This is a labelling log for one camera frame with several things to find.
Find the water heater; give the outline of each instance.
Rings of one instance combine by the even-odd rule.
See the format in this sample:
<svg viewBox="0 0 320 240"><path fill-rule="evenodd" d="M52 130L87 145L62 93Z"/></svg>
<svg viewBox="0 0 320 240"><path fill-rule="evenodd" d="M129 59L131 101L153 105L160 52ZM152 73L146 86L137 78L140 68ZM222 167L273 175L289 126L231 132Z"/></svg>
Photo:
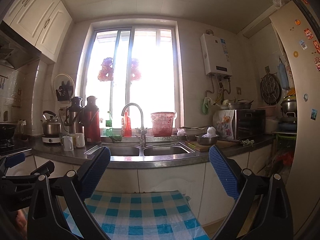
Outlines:
<svg viewBox="0 0 320 240"><path fill-rule="evenodd" d="M200 38L206 75L232 76L227 45L224 39L203 34Z"/></svg>

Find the red thermos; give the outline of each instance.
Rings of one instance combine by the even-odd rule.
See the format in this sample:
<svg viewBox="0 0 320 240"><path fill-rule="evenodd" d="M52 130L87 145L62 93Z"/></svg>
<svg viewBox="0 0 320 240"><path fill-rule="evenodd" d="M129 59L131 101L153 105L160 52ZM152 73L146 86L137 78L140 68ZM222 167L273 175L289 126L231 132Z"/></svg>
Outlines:
<svg viewBox="0 0 320 240"><path fill-rule="evenodd" d="M85 144L97 144L101 142L99 127L99 108L96 106L96 97L87 97L87 105L84 107L83 124Z"/></svg>

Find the double-basin sink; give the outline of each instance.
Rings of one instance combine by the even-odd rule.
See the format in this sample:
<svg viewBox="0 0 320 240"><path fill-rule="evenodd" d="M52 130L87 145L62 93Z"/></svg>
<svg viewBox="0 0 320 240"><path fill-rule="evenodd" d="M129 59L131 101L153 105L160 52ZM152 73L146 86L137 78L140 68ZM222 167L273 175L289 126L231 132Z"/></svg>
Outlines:
<svg viewBox="0 0 320 240"><path fill-rule="evenodd" d="M118 142L102 143L110 149L112 156L159 156L192 153L194 150L177 141L147 142L146 147L139 143Z"/></svg>

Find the range hood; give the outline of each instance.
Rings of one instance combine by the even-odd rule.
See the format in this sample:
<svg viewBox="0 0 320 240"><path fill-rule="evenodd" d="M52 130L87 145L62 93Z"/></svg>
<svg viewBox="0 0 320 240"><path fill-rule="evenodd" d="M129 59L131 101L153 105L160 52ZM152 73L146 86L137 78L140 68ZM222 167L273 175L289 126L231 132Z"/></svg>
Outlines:
<svg viewBox="0 0 320 240"><path fill-rule="evenodd" d="M41 56L35 46L17 34L4 21L0 23L0 65L18 69Z"/></svg>

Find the cutting board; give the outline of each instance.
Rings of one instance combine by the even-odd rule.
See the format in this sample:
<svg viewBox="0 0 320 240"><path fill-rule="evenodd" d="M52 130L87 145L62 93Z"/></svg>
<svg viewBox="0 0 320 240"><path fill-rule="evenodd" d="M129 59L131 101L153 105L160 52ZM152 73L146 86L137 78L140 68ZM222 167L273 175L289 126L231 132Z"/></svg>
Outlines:
<svg viewBox="0 0 320 240"><path fill-rule="evenodd" d="M207 152L207 151L209 151L209 148L211 147L211 145L198 144L198 142L196 142L196 141L187 142L187 144L190 148L192 148L196 151L199 151L199 152ZM227 148L227 147L236 146L236 145L238 145L238 143L218 140L215 145L217 145L220 149L223 149L223 148Z"/></svg>

